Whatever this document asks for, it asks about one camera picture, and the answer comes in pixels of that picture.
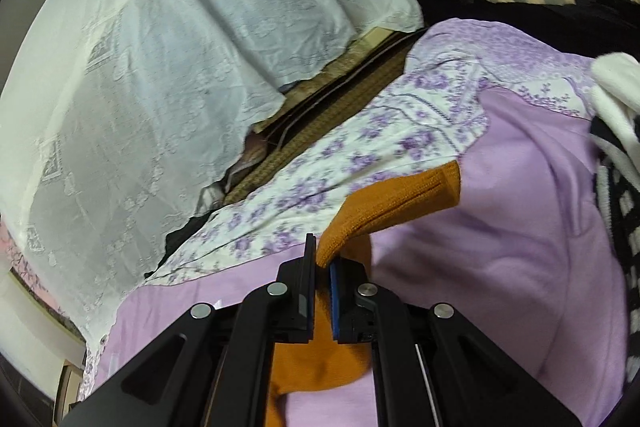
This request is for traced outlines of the white fluffy garment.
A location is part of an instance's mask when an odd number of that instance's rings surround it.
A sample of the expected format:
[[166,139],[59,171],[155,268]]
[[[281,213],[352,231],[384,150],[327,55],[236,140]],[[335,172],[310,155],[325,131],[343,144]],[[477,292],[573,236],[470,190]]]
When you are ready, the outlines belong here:
[[639,147],[639,62],[626,53],[610,53],[591,64],[591,90],[597,115],[630,153]]

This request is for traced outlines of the brown woven mat stack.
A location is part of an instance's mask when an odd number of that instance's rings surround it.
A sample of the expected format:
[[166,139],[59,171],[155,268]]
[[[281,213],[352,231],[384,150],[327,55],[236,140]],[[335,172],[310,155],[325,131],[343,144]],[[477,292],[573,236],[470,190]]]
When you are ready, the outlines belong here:
[[418,30],[403,34],[375,28],[316,77],[285,93],[277,114],[254,124],[241,158],[218,183],[215,204],[239,202],[311,144],[367,105],[399,74]]

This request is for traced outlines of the white lace cover cloth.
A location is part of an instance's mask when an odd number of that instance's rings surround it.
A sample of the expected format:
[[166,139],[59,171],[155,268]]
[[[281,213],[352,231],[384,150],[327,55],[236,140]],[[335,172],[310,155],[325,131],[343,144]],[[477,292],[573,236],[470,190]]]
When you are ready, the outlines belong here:
[[1,216],[89,343],[283,89],[416,0],[47,0],[1,95]]

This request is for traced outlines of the floral purple white quilt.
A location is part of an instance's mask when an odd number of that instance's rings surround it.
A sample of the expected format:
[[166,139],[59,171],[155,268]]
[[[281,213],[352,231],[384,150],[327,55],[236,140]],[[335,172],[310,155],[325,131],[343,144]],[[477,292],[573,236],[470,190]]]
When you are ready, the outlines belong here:
[[410,49],[402,74],[246,199],[224,206],[147,280],[175,285],[274,255],[319,236],[360,188],[458,159],[485,133],[480,94],[588,118],[591,58],[512,26],[452,18]]

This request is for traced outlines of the black white striped garment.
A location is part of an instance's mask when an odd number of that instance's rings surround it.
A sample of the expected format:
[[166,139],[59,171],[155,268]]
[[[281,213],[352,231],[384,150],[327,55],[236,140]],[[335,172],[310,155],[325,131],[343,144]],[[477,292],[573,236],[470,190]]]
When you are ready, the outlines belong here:
[[599,149],[594,194],[626,282],[629,386],[639,374],[639,190],[627,176],[632,162],[625,147],[602,118],[593,118],[590,134]]

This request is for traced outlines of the purple bed sheet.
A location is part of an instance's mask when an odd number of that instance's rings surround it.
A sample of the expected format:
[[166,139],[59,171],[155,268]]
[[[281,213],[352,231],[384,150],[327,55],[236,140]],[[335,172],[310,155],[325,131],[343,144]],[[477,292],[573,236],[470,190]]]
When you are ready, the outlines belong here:
[[[456,207],[372,234],[373,277],[407,303],[447,301],[568,407],[599,426],[623,394],[628,319],[622,268],[594,202],[596,154],[585,118],[525,102],[506,88],[480,91],[488,129],[461,158]],[[260,212],[258,195],[291,202],[302,187],[285,176],[233,205]],[[271,256],[175,286],[143,286],[120,306],[94,387],[165,327],[208,301],[239,303],[274,279],[282,261],[303,254],[306,233],[321,234],[319,204],[293,199],[279,219]],[[376,426],[372,375],[322,392],[288,396],[290,426]]]

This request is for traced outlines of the orange knit sweater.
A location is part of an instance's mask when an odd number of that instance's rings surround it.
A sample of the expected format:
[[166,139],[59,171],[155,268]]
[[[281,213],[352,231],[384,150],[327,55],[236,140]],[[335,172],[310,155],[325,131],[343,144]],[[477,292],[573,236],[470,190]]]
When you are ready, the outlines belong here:
[[[459,204],[457,161],[414,174],[385,179],[348,195],[320,237],[317,274],[326,277],[337,256],[372,267],[371,235]],[[329,390],[353,383],[371,364],[364,343],[340,345],[333,339],[330,294],[316,290],[314,338],[309,343],[279,343],[274,348],[265,424],[286,424],[284,397],[293,392]]]

